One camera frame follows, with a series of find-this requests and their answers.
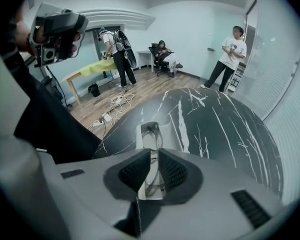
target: curved white molding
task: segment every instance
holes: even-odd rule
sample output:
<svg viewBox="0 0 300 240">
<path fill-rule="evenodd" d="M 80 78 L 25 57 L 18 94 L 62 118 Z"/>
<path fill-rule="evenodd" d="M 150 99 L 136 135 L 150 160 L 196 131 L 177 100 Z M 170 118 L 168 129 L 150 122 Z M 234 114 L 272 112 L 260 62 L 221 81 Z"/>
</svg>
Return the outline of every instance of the curved white molding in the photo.
<svg viewBox="0 0 300 240">
<path fill-rule="evenodd" d="M 87 29 L 111 25 L 124 25 L 129 29 L 146 30 L 156 19 L 143 12 L 115 8 L 84 10 L 80 11 L 80 14 L 85 15 L 89 20 Z"/>
</svg>

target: black trousers leg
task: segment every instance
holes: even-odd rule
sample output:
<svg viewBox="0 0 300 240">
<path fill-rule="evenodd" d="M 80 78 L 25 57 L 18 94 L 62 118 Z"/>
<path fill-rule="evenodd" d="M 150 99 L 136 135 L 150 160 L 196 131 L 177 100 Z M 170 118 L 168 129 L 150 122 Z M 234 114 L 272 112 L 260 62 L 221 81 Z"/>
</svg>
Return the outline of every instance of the black trousers leg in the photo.
<svg viewBox="0 0 300 240">
<path fill-rule="evenodd" d="M 228 66 L 225 66 L 225 71 L 224 71 L 224 74 L 223 74 L 223 78 L 222 78 L 222 82 L 221 82 L 221 85 L 219 87 L 219 92 L 224 92 L 225 90 L 225 86 L 229 80 L 229 78 L 232 76 L 232 74 L 234 73 L 235 71 L 233 69 L 231 69 L 230 67 Z"/>
<path fill-rule="evenodd" d="M 131 84 L 135 84 L 137 82 L 135 78 L 135 74 L 131 69 L 129 61 L 126 58 L 124 58 L 124 71 L 126 72 L 126 75 L 128 76 Z"/>
<path fill-rule="evenodd" d="M 126 58 L 122 52 L 117 51 L 113 55 L 114 64 L 116 65 L 116 68 L 118 69 L 122 87 L 127 85 L 126 74 L 125 74 L 125 59 Z"/>
<path fill-rule="evenodd" d="M 224 69 L 225 69 L 226 67 L 227 67 L 227 66 L 226 66 L 225 64 L 223 64 L 222 62 L 220 62 L 220 61 L 218 60 L 218 62 L 216 63 L 216 65 L 215 65 L 215 67 L 214 67 L 214 69 L 213 69 L 213 71 L 212 71 L 212 74 L 211 74 L 209 80 L 206 81 L 206 82 L 204 83 L 204 85 L 205 85 L 206 87 L 210 88 L 210 87 L 214 84 L 214 82 L 217 80 L 218 76 L 220 76 L 220 74 L 222 73 L 222 71 L 224 71 Z"/>
</svg>

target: yellow-green tablecloth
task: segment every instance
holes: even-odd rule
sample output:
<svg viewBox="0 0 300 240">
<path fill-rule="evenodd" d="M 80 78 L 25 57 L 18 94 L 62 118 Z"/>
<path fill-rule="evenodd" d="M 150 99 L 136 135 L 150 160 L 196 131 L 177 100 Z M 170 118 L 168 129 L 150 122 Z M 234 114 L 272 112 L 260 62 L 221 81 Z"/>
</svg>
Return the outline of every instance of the yellow-green tablecloth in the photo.
<svg viewBox="0 0 300 240">
<path fill-rule="evenodd" d="M 113 58 L 99 60 L 95 63 L 84 66 L 79 70 L 82 76 L 88 76 L 93 73 L 101 73 L 103 71 L 116 70 L 117 66 Z"/>
</svg>

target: marble table top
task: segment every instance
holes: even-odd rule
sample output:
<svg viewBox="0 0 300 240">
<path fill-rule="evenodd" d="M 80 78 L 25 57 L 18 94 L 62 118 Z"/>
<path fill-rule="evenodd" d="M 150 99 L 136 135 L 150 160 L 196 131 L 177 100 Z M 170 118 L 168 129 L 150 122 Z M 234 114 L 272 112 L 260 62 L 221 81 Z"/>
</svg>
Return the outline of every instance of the marble table top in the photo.
<svg viewBox="0 0 300 240">
<path fill-rule="evenodd" d="M 271 133 L 247 106 L 212 89 L 169 90 L 138 104 L 111 128 L 94 157 L 134 150 L 137 126 L 150 121 L 172 121 L 184 152 L 235 167 L 281 198 L 282 163 Z"/>
</svg>

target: black trash can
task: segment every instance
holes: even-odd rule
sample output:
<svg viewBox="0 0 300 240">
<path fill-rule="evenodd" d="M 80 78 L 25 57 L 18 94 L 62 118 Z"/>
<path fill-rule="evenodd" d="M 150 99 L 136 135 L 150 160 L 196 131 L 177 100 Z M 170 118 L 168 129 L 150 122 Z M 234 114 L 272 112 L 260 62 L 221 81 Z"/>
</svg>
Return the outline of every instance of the black trash can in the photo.
<svg viewBox="0 0 300 240">
<path fill-rule="evenodd" d="M 92 93 L 93 97 L 98 97 L 100 95 L 98 85 L 95 82 L 88 87 L 88 92 Z"/>
</svg>

